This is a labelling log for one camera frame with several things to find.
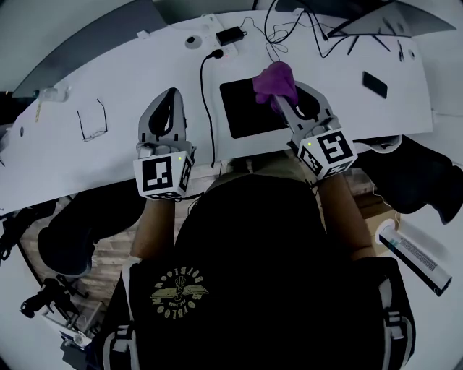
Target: black power brick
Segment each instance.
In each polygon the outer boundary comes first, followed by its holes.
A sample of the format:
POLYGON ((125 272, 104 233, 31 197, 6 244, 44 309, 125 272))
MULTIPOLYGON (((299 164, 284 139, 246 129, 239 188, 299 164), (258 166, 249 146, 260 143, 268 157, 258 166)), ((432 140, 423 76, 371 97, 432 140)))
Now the black power brick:
POLYGON ((228 30, 217 32, 216 38, 220 46, 225 46, 230 43, 240 41, 245 36, 245 33, 241 31, 239 27, 229 28, 228 30))

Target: floor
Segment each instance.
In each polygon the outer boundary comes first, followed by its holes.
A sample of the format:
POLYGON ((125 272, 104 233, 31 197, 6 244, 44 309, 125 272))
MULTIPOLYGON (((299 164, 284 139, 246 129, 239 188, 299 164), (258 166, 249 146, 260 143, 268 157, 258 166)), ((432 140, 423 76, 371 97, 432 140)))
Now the floor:
MULTIPOLYGON (((221 169, 219 165, 216 165, 215 168, 211 168, 209 165, 195 166, 190 177, 187 195, 198 194, 205 191, 218 178, 220 173, 225 173, 226 167, 227 163, 225 163, 225 161, 223 161, 221 169)), ((307 178, 312 178, 312 174, 308 168, 302 165, 301 168, 307 178)), ((372 185, 368 177, 360 170, 351 170, 347 174, 347 180, 353 194, 368 193, 372 190, 372 185)), ((188 215, 188 207, 193 202, 194 200, 187 200, 176 204, 175 237, 177 237, 188 215)), ((68 203, 69 197, 61 198, 56 205, 54 215, 50 218, 38 220, 33 223, 21 238, 24 250, 42 280, 49 277, 52 278, 56 273, 47 268, 40 258, 37 246, 38 233, 42 228, 46 227, 51 219, 68 203)), ((320 212, 322 212, 319 199, 318 204, 320 212)), ((108 305, 119 280, 122 265, 129 256, 129 251, 137 230, 137 224, 138 223, 135 223, 131 228, 122 233, 99 241, 98 245, 96 245, 93 255, 93 268, 90 274, 80 278, 78 283, 78 287, 81 290, 87 291, 90 294, 85 302, 87 307, 93 308, 99 301, 108 305)))

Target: forearm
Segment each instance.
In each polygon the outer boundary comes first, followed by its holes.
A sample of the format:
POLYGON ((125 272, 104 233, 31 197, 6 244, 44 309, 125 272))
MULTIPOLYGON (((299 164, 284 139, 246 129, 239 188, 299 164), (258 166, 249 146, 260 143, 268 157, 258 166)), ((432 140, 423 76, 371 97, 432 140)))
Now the forearm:
POLYGON ((175 202, 148 200, 135 234, 131 256, 153 259, 174 246, 175 202))
POLYGON ((367 224, 342 175, 323 180, 318 187, 327 233, 347 248, 352 259, 375 256, 367 224))

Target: table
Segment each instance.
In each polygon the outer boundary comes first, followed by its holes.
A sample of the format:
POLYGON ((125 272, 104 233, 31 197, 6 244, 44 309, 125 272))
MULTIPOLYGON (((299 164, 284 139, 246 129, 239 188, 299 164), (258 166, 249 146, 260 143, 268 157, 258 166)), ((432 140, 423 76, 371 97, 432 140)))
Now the table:
MULTIPOLYGON (((252 17, 263 27, 266 11, 220 14, 224 28, 241 25, 252 17)), ((272 12, 274 24, 293 22, 291 13, 272 12)), ((341 20, 319 16, 320 22, 336 26, 341 20)), ((200 96, 200 63, 211 50, 206 43, 196 50, 184 42, 191 35, 204 35, 201 18, 156 31, 149 38, 136 38, 80 67, 58 85, 70 88, 64 103, 44 102, 35 122, 35 101, 14 123, 9 146, 1 153, 0 214, 86 189, 134 178, 132 161, 137 158, 138 121, 150 102, 170 87, 180 90, 187 117, 187 139, 197 147, 196 164, 211 161, 208 118, 200 96), (83 142, 76 110, 99 99, 104 104, 108 132, 83 142)), ((220 85, 259 75, 271 60, 266 41, 250 20, 248 31, 236 47, 233 59, 211 59, 204 68, 205 98, 213 119, 216 159, 226 160, 262 152, 287 149, 292 133, 282 129, 241 139, 230 135, 220 85)), ((350 56, 350 39, 322 59, 311 29, 297 26, 284 41, 294 78, 323 93, 352 139, 432 131, 430 98, 425 73, 415 42, 401 38, 405 62, 401 63, 395 38, 380 37, 389 53, 373 38, 361 37, 350 56), (409 51, 415 54, 413 60, 409 51), (361 85, 367 71, 388 85, 383 99, 361 85)), ((323 42, 327 51, 337 40, 323 42)))

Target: black phone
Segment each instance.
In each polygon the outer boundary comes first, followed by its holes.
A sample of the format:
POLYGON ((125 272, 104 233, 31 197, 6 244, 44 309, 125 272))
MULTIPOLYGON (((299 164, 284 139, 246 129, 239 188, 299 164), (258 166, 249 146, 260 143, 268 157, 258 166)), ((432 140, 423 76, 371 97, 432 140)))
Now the black phone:
POLYGON ((386 99, 388 97, 388 85, 372 76, 368 72, 363 72, 362 84, 367 89, 374 91, 383 98, 386 99))

